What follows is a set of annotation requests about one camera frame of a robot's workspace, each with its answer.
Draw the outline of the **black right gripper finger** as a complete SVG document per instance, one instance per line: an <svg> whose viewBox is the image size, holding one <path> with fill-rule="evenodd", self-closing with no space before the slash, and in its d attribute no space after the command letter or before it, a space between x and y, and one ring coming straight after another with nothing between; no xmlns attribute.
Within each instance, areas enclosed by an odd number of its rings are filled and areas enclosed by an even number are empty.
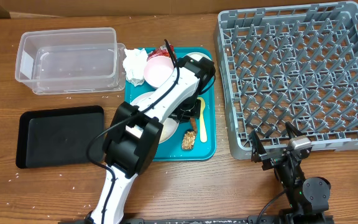
<svg viewBox="0 0 358 224"><path fill-rule="evenodd" d="M299 136L304 136L305 134L302 133L300 130L298 130L296 127L294 127L294 125L292 125L290 122L286 122L285 123L285 128L288 134L288 137L291 138L295 138L295 137L299 137Z"/></svg>
<svg viewBox="0 0 358 224"><path fill-rule="evenodd" d="M257 132L253 130L250 134L250 140L252 143L252 155L253 156L261 156L262 154L266 154L266 150L264 145L262 144L260 138L257 135Z"/></svg>

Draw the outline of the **brown granola chunk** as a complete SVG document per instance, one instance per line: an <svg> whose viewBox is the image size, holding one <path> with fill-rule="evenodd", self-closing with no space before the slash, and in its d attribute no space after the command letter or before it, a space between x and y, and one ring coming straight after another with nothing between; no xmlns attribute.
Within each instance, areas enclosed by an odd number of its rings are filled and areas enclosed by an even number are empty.
<svg viewBox="0 0 358 224"><path fill-rule="evenodd" d="M194 130L187 130L184 134L181 148L185 151L192 150L195 145L197 132Z"/></svg>

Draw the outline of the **orange carrot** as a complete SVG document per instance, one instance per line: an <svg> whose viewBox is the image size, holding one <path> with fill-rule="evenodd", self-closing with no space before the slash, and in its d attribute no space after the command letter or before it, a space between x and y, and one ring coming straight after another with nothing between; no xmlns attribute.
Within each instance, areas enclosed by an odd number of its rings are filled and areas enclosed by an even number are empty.
<svg viewBox="0 0 358 224"><path fill-rule="evenodd" d="M197 133L197 132L198 132L198 128L197 128L197 124L196 124L195 118L190 118L190 123L191 123L192 130L193 130L195 133Z"/></svg>

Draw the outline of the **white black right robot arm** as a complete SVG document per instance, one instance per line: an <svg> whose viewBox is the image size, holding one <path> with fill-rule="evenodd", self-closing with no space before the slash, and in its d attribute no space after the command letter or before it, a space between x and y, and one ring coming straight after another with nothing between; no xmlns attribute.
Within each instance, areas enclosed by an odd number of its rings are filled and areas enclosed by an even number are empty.
<svg viewBox="0 0 358 224"><path fill-rule="evenodd" d="M251 133L252 162L261 162L263 170L273 169L283 191L271 199L258 215L248 216L247 223L333 223L329 210L330 182L323 177L306 178L300 165L311 152L310 139L289 122L285 123L289 142L286 146L267 151L257 133ZM266 209L282 195L286 195L289 208L281 209L277 215L266 215Z"/></svg>

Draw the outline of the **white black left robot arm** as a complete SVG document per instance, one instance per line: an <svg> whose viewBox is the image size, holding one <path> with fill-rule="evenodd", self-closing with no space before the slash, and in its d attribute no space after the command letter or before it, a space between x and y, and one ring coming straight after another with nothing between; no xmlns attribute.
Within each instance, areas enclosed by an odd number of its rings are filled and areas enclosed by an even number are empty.
<svg viewBox="0 0 358 224"><path fill-rule="evenodd" d="M86 148L103 141L104 162L90 159L106 170L106 178L96 208L85 223L120 223L132 184L153 161L162 134L163 122L195 116L197 97L210 88L215 79L214 62L189 56L172 58L170 77L149 97L135 104L123 102L117 108L110 127L98 134Z"/></svg>

